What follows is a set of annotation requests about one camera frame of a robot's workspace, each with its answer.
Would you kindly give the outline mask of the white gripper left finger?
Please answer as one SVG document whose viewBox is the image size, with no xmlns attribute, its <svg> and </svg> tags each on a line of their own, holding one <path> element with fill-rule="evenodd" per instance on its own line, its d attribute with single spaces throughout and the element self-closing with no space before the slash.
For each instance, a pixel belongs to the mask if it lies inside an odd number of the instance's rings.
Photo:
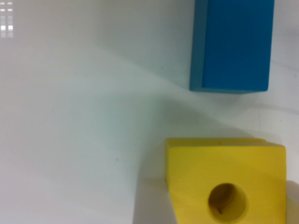
<svg viewBox="0 0 299 224">
<path fill-rule="evenodd" d="M 178 224 L 163 178 L 139 178 L 132 224 Z"/>
</svg>

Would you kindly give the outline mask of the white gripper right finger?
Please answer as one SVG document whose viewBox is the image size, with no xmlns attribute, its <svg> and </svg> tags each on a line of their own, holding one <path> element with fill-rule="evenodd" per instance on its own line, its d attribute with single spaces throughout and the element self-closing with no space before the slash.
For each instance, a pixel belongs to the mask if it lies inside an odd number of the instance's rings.
<svg viewBox="0 0 299 224">
<path fill-rule="evenodd" d="M 299 224 L 299 184 L 287 181 L 287 224 Z"/>
</svg>

